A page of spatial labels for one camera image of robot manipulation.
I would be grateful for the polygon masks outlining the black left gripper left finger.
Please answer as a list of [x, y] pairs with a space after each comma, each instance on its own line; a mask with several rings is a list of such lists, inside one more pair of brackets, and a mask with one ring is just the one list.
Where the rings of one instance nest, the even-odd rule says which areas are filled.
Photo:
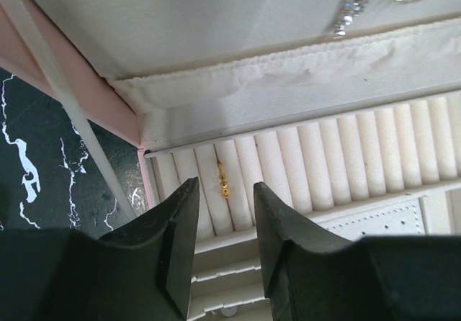
[[200, 205], [190, 178], [133, 221], [1, 232], [3, 320], [185, 320]]

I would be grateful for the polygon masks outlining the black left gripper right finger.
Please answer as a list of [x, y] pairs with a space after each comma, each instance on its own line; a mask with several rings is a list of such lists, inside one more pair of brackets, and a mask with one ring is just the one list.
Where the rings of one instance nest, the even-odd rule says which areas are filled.
[[274, 320], [458, 320], [460, 238], [342, 238], [254, 185], [264, 295]]

